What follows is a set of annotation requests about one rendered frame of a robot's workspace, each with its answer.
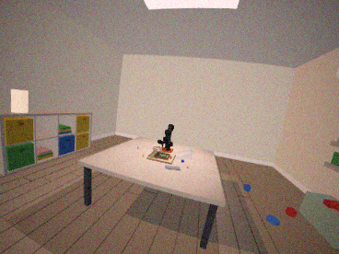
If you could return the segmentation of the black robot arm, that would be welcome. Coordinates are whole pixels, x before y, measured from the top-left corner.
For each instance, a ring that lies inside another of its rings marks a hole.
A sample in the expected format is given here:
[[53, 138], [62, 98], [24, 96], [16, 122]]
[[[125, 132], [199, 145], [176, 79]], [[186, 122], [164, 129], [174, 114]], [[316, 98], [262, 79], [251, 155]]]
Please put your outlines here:
[[[168, 143], [171, 142], [170, 138], [171, 138], [171, 134], [172, 134], [173, 129], [174, 129], [174, 125], [169, 124], [168, 129], [165, 131], [165, 135], [166, 135], [166, 136], [163, 137], [163, 141], [164, 141], [164, 140], [167, 140]], [[170, 150], [171, 150], [171, 149], [170, 149], [170, 146], [166, 147], [165, 150], [170, 151]]]

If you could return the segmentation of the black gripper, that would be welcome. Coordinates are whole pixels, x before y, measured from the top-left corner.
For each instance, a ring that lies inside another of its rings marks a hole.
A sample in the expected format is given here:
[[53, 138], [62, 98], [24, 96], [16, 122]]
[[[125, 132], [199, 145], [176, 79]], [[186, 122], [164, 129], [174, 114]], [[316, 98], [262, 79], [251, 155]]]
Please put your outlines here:
[[[165, 148], [168, 147], [168, 146], [173, 146], [173, 142], [169, 142], [169, 143], [168, 143], [167, 140], [164, 140], [164, 141], [158, 140], [158, 144], [161, 144], [162, 147], [163, 147], [164, 144], [166, 144], [166, 145], [165, 145]], [[164, 148], [164, 149], [165, 149], [165, 148]]]

